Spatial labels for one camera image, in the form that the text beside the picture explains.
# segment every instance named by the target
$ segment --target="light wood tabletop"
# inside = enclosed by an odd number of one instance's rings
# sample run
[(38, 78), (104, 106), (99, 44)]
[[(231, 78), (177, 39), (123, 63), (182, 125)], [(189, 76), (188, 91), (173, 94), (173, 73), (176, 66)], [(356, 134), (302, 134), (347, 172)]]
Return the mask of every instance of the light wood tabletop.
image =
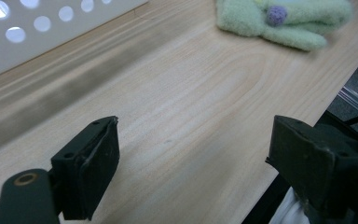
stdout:
[(274, 115), (313, 125), (358, 66), (351, 2), (304, 52), (220, 31), (213, 0), (150, 0), (5, 72), (0, 188), (116, 115), (121, 159), (91, 223), (241, 223), (277, 174)]

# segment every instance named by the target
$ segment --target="light green cloth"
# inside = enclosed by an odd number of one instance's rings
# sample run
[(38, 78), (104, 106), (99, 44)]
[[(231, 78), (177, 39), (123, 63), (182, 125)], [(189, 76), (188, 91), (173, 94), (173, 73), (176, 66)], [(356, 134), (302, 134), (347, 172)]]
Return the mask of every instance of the light green cloth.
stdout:
[[(267, 23), (272, 6), (286, 9), (284, 23)], [(314, 50), (326, 45), (324, 34), (344, 25), (352, 14), (348, 0), (216, 0), (217, 26), (244, 36), (262, 36), (285, 46)]]

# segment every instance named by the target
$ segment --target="green towel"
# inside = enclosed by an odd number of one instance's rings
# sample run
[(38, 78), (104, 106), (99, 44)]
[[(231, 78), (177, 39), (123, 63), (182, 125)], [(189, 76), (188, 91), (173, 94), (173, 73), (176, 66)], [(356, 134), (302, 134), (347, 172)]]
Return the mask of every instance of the green towel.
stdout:
[(222, 30), (303, 50), (323, 48), (323, 35), (352, 14), (348, 0), (216, 0), (216, 7)]

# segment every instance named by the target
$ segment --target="fuzzy green fabric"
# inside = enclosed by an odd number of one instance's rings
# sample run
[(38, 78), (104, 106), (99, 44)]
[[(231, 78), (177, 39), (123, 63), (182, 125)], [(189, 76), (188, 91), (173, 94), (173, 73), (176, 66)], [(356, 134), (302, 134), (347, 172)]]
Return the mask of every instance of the fuzzy green fabric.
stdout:
[[(283, 7), (278, 25), (268, 23), (271, 7)], [(348, 0), (216, 0), (217, 26), (237, 35), (267, 40), (306, 51), (323, 48), (323, 35), (349, 21)]]

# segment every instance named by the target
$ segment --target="wooden table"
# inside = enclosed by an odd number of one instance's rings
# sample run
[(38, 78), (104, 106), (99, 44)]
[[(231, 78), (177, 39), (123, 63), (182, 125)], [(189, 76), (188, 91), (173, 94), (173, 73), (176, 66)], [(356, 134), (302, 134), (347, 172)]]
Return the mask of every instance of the wooden table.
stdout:
[(0, 188), (117, 115), (121, 160), (92, 223), (241, 223), (277, 174), (274, 115), (314, 124), (358, 66), (352, 2), (307, 53), (218, 30), (213, 0), (150, 0), (2, 74)]

